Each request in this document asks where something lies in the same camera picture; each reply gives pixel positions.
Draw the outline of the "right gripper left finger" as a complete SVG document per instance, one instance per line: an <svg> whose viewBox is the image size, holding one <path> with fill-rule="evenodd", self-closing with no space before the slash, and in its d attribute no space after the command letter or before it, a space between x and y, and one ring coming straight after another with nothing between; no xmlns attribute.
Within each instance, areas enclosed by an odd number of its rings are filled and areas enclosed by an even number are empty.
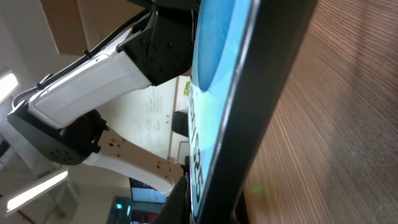
<svg viewBox="0 0 398 224"><path fill-rule="evenodd" d="M187 192L187 178L182 176L172 189L161 212L151 224L188 223Z"/></svg>

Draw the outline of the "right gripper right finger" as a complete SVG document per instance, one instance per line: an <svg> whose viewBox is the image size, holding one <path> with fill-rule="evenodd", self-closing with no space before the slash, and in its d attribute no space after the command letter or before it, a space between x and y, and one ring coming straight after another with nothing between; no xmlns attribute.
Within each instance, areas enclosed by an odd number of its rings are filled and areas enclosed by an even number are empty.
<svg viewBox="0 0 398 224"><path fill-rule="evenodd" d="M247 206L243 191L241 191L241 194L233 211L233 223L249 224Z"/></svg>

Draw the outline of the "teal screen smartphone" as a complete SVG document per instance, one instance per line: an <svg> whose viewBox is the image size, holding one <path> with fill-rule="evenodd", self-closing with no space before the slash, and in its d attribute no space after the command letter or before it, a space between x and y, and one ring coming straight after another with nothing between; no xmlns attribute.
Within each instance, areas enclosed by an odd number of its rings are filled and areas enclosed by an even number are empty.
<svg viewBox="0 0 398 224"><path fill-rule="evenodd" d="M228 223L315 0L205 0L188 95L194 223Z"/></svg>

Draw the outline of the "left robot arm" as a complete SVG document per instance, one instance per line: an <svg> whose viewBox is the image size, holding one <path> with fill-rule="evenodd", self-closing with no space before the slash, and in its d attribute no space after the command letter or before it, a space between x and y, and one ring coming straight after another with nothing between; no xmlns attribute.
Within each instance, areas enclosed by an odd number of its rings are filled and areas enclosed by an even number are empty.
<svg viewBox="0 0 398 224"><path fill-rule="evenodd" d="M113 170L169 195L184 169L123 138L98 107L192 66L198 1L139 1L141 12L92 50L20 93L9 124L47 159Z"/></svg>

